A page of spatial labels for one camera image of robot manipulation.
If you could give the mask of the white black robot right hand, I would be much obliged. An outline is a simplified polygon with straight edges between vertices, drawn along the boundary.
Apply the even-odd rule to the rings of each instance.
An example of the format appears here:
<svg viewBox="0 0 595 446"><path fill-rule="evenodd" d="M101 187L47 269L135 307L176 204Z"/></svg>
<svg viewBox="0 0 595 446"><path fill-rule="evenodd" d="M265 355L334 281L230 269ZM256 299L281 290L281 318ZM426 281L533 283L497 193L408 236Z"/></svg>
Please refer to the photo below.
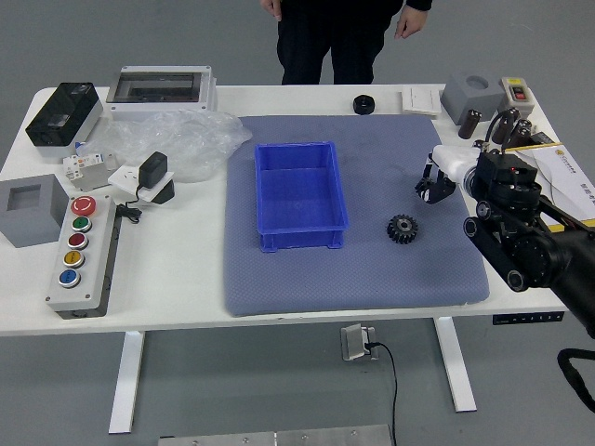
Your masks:
<svg viewBox="0 0 595 446"><path fill-rule="evenodd" d="M416 194L428 204L444 200L454 193L457 185L471 195L479 155L477 147L435 146L415 186Z"/></svg>

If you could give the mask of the person's left hand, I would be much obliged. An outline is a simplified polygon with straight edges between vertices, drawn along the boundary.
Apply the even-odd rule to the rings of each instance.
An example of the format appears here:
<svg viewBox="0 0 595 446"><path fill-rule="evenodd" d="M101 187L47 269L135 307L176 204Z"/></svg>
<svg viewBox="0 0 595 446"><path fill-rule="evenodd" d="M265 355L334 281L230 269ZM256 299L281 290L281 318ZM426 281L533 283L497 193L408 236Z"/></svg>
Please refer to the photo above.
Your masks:
<svg viewBox="0 0 595 446"><path fill-rule="evenodd" d="M427 21L429 12L405 6L397 21L394 34L395 39L406 39L407 37L421 31Z"/></svg>

